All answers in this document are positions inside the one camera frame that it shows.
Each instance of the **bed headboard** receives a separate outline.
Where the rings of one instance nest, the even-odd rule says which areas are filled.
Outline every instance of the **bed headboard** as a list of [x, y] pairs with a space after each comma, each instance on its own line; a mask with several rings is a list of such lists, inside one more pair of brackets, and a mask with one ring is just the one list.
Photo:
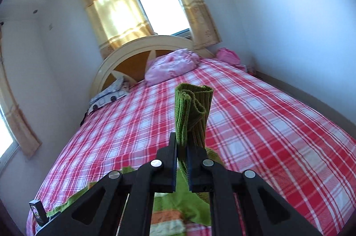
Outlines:
[[187, 48], [204, 58], [213, 58], [207, 49], [193, 50], [191, 40], [167, 35], [153, 35], [122, 45], [102, 63], [90, 90], [90, 98], [109, 87], [119, 75], [124, 75], [133, 86], [145, 77], [147, 60]]

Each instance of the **window pane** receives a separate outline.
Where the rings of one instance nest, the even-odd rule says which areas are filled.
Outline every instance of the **window pane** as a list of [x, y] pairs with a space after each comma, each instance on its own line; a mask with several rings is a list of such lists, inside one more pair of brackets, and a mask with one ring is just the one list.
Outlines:
[[159, 35], [172, 35], [189, 28], [179, 0], [140, 0], [147, 17]]
[[13, 139], [10, 133], [8, 132], [8, 127], [6, 126], [3, 119], [0, 117], [0, 157], [6, 152], [12, 142]]

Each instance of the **round metal bolt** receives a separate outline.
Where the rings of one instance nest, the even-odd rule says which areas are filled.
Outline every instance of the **round metal bolt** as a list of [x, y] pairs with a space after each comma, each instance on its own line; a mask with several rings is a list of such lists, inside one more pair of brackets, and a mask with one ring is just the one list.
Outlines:
[[202, 164], [206, 167], [211, 167], [214, 165], [214, 162], [212, 160], [206, 159], [202, 162]]
[[109, 178], [111, 178], [111, 179], [117, 179], [118, 177], [120, 177], [120, 172], [119, 171], [111, 171], [109, 173]]
[[161, 165], [162, 165], [162, 162], [160, 160], [153, 160], [151, 162], [151, 166], [155, 167], [155, 168], [160, 167]]
[[245, 177], [249, 178], [249, 179], [253, 179], [256, 176], [256, 173], [254, 171], [251, 170], [247, 170], [245, 171]]

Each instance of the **mattress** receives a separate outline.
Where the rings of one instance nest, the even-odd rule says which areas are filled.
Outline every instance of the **mattress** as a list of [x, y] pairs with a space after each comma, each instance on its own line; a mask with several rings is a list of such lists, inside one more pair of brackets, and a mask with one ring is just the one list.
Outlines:
[[[251, 169], [323, 235], [335, 236], [356, 208], [356, 141], [335, 124], [276, 88], [223, 62], [200, 66], [97, 110], [63, 149], [36, 199], [46, 211], [111, 170], [153, 160], [174, 131], [174, 89], [182, 82], [214, 89], [206, 145], [226, 168]], [[27, 220], [27, 235], [36, 222]], [[187, 235], [210, 235], [189, 223]]]

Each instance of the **gold curtain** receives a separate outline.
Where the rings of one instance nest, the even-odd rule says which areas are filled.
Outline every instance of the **gold curtain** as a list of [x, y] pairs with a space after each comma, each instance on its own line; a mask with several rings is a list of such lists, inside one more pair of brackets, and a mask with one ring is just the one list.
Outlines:
[[105, 59], [123, 44], [154, 31], [137, 0], [83, 0]]
[[209, 9], [203, 0], [181, 0], [181, 4], [189, 21], [195, 49], [221, 41]]
[[30, 158], [39, 148], [41, 142], [31, 130], [30, 125], [27, 123], [24, 114], [11, 92], [2, 57], [1, 38], [2, 33], [0, 27], [0, 106], [5, 117], [3, 120], [7, 122], [14, 139], [17, 141], [23, 153]]

